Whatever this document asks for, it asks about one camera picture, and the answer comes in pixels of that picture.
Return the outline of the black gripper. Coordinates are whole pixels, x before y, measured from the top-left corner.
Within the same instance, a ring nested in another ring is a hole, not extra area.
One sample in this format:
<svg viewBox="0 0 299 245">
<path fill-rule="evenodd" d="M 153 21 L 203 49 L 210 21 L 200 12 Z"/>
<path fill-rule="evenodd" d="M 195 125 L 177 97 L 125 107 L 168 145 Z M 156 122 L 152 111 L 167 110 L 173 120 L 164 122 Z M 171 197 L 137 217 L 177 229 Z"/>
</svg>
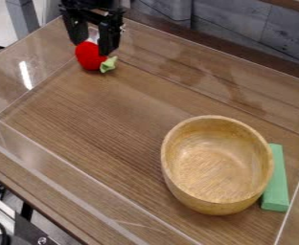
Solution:
<svg viewBox="0 0 299 245">
<path fill-rule="evenodd" d="M 88 38 L 86 22 L 100 25 L 97 40 L 100 55 L 108 56 L 120 45 L 125 13 L 121 0 L 60 0 L 58 8 L 69 39 L 74 45 Z"/>
</svg>

